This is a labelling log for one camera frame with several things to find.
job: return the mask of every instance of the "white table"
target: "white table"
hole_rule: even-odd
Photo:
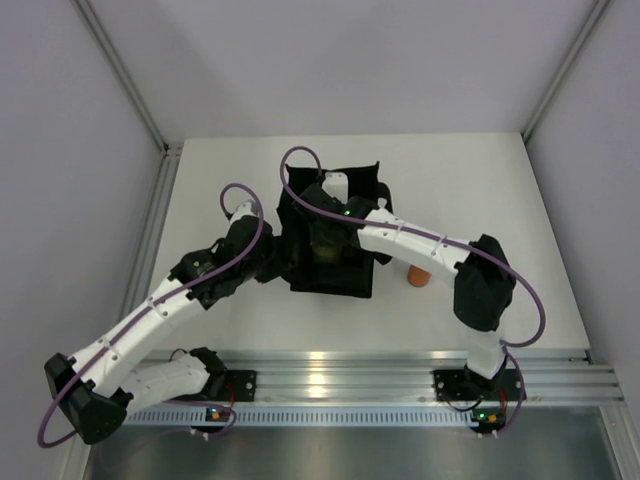
[[[535,348],[587,349],[588,339],[527,153],[518,134],[438,134],[192,139],[184,145],[152,280],[155,288],[186,252],[211,245],[228,224],[218,207],[229,182],[250,185],[266,219],[280,231],[278,165],[293,145],[316,150],[325,168],[381,162],[397,215],[459,238],[499,239],[511,265],[542,297],[547,330]],[[295,166],[313,166],[296,153]],[[230,192],[228,208],[245,197]],[[376,264],[368,300],[292,293],[278,279],[250,282],[192,320],[159,349],[398,352],[466,348],[452,312],[452,291],[437,279],[422,289],[406,280],[408,266]],[[504,337],[530,337],[538,322],[517,287],[502,319]]]

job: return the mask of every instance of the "slotted metal strip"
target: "slotted metal strip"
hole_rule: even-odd
[[[238,427],[466,427],[470,413],[406,407],[238,407]],[[131,415],[125,425],[216,426],[206,408],[157,406]]]

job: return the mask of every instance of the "white wall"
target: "white wall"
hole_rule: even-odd
[[[529,145],[596,353],[640,425],[640,2],[619,0]]]
[[[187,137],[520,131],[594,0],[94,0]]]
[[[115,321],[159,156],[68,0],[3,2],[0,64],[0,465],[50,479],[44,362]]]

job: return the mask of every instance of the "gray wall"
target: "gray wall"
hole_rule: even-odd
[[[165,136],[520,131],[594,0],[94,0]]]
[[[640,425],[640,2],[613,2],[529,145],[596,353]]]
[[[159,157],[68,0],[1,10],[1,476],[50,479],[42,366],[115,321]]]

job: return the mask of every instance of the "orange object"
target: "orange object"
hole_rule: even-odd
[[[429,272],[413,265],[411,265],[409,274],[407,275],[409,283],[414,287],[424,287],[427,283],[429,283],[430,278],[431,274]]]

